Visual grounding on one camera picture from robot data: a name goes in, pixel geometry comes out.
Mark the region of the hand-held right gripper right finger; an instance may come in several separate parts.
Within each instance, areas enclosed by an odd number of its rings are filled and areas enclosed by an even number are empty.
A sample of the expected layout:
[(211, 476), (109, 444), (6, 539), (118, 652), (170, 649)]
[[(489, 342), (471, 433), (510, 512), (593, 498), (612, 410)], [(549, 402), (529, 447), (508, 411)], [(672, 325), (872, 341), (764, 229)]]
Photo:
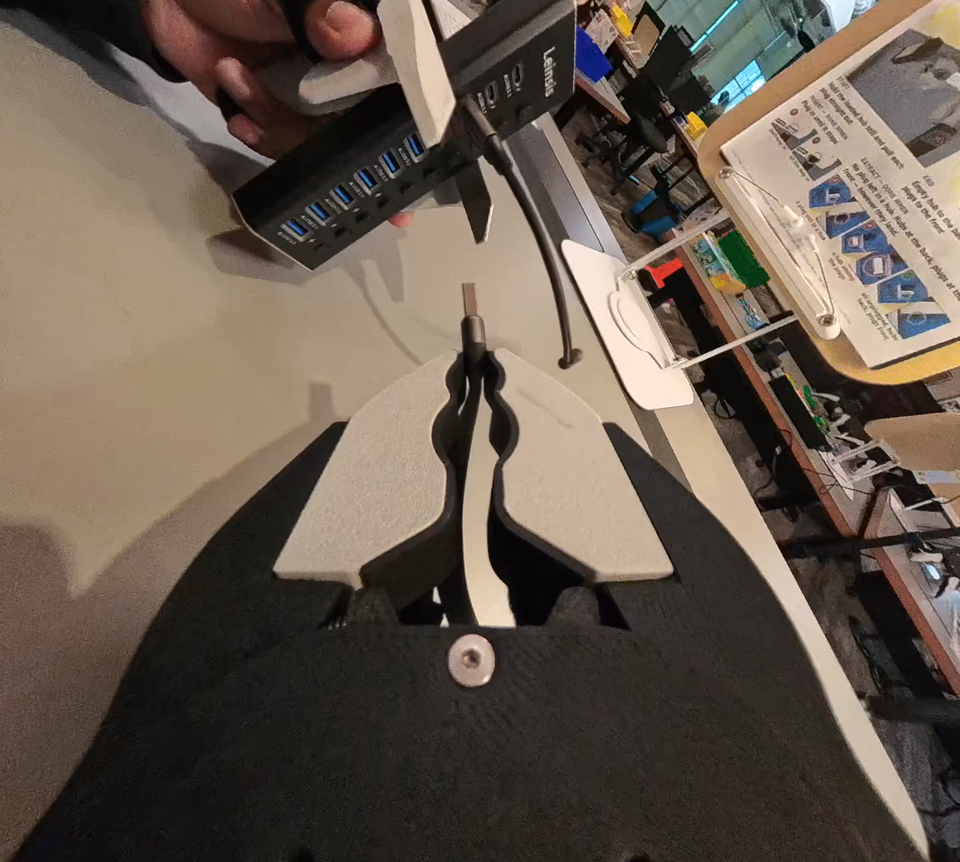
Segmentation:
[(672, 563), (601, 418), (507, 349), (489, 355), (486, 400), (502, 525), (592, 583), (662, 579)]

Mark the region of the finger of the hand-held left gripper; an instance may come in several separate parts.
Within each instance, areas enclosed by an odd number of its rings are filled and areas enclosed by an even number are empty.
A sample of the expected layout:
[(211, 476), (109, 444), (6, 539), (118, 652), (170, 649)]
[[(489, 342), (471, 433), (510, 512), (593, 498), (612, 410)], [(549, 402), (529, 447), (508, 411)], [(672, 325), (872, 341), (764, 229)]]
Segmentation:
[(450, 77), (423, 0), (379, 0), (378, 20), (386, 49), (428, 148), (438, 146), (456, 107)]
[(479, 161), (461, 153), (448, 155), (446, 161), (448, 175), (442, 182), (442, 203), (461, 205), (474, 243), (484, 244), (489, 238), (493, 202)]

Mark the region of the colourful toy box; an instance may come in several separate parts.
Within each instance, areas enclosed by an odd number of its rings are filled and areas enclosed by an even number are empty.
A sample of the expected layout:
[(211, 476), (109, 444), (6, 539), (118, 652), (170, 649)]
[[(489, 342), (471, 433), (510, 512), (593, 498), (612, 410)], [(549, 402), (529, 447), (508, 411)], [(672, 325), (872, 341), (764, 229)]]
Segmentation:
[(769, 274), (736, 228), (720, 234), (707, 232), (688, 245), (691, 255), (713, 288), (729, 296), (742, 295), (766, 285)]

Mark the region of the black usb hub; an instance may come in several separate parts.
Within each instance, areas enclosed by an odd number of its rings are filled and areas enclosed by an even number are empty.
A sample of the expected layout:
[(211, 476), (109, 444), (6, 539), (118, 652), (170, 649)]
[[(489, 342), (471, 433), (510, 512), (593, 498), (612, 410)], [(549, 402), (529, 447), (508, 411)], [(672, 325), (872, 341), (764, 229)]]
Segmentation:
[(574, 0), (500, 0), (439, 48), (458, 102), (440, 142), (422, 138), (400, 86), (378, 88), (236, 189), (240, 222), (319, 268), (486, 156), (465, 101), (502, 140), (566, 101), (575, 15)]

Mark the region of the black cable dark plug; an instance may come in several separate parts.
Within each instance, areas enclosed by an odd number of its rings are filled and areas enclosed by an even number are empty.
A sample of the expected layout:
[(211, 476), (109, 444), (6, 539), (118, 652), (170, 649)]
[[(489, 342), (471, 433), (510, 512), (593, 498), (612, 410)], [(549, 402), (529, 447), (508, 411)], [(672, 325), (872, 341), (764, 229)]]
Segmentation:
[(459, 502), (459, 515), (457, 517), (459, 550), (457, 568), (448, 582), (448, 594), (453, 613), (448, 618), (457, 624), (474, 624), (477, 619), (469, 592), (465, 561), (466, 484), (474, 429), (479, 403), (483, 395), (488, 354), (486, 326), (479, 314), (474, 283), (464, 283), (462, 285), (462, 306), (461, 353), (464, 382), (458, 409), (455, 439), (450, 455), (456, 475)]

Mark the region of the grey desk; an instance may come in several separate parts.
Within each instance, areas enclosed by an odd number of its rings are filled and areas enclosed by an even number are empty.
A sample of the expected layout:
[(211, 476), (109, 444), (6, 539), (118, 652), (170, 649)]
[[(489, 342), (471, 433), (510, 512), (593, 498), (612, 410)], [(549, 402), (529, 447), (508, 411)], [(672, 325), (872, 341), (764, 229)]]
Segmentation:
[(220, 112), (110, 49), (2, 11), (2, 860), (90, 746), (174, 584), (331, 424), (460, 343), (487, 339), (577, 393), (700, 497), (791, 617), (838, 723), (907, 832), (921, 818), (699, 403), (623, 391), (569, 280), (561, 345), (509, 188), (489, 241), (420, 211), (310, 273), (234, 224), (258, 161)]

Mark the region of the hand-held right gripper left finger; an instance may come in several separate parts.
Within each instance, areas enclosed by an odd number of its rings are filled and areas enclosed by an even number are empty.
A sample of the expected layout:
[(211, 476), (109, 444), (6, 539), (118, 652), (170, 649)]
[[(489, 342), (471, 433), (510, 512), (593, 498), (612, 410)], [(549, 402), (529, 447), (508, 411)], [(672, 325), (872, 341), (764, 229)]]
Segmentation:
[(461, 354), (446, 350), (362, 405), (273, 564), (280, 579), (427, 592), (456, 555), (443, 533), (456, 477), (437, 443), (456, 416)]

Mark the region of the white document stand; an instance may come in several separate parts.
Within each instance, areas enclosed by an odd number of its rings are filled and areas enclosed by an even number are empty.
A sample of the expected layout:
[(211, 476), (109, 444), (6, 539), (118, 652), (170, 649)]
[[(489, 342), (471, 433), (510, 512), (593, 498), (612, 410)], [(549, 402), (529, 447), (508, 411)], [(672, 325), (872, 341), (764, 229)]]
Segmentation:
[(684, 225), (664, 245), (626, 263), (610, 254), (565, 240), (560, 252), (627, 395), (639, 407), (656, 411), (693, 401), (688, 369), (760, 339), (773, 326), (693, 357), (679, 356), (640, 288), (640, 272), (669, 252), (677, 252), (724, 221), (734, 221), (763, 266), (791, 299), (786, 323), (801, 322), (823, 341), (841, 333), (822, 252), (823, 237), (811, 210), (792, 207), (744, 173), (726, 166), (715, 181), (722, 208), (696, 225)]

